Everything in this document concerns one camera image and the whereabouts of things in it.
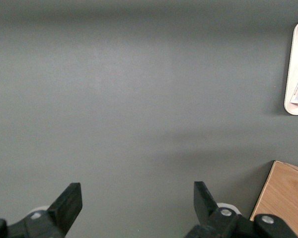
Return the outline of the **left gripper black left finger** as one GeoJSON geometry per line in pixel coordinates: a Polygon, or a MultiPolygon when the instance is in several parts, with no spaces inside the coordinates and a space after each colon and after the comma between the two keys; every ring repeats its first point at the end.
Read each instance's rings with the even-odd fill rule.
{"type": "Polygon", "coordinates": [[[12,225],[0,218],[0,238],[64,238],[81,210],[81,184],[70,183],[48,208],[35,209],[12,225]]]}

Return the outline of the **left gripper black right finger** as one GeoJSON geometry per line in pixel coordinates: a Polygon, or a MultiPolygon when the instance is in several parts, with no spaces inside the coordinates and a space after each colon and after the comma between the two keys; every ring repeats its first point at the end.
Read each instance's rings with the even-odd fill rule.
{"type": "Polygon", "coordinates": [[[199,220],[187,238],[296,238],[280,217],[258,214],[253,221],[233,209],[220,207],[202,181],[194,182],[194,209],[199,220]]]}

